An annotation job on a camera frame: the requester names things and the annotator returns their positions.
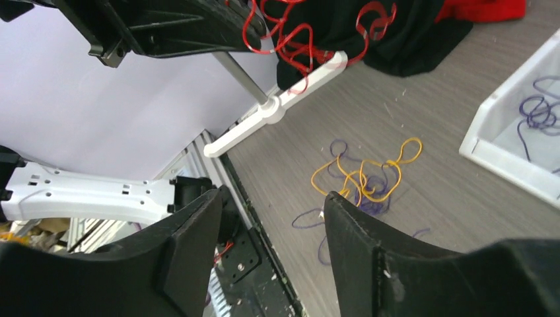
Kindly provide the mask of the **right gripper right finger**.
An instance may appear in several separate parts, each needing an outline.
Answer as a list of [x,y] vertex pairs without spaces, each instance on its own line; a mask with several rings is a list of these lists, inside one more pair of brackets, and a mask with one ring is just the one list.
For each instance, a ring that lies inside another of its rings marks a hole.
[[407,235],[335,192],[324,202],[342,316],[558,316],[559,241],[462,254]]

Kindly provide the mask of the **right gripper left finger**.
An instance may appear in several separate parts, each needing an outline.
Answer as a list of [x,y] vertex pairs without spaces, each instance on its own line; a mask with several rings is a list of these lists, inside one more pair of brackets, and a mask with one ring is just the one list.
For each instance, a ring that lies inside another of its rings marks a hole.
[[2,316],[201,316],[220,227],[218,190],[89,254],[1,244]]

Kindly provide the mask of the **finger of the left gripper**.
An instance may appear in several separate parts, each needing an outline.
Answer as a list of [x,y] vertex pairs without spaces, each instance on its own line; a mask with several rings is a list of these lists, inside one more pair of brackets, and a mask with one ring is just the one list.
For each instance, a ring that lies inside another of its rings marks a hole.
[[172,58],[261,47],[267,28],[247,1],[53,1],[90,44],[89,55],[117,68],[133,52]]

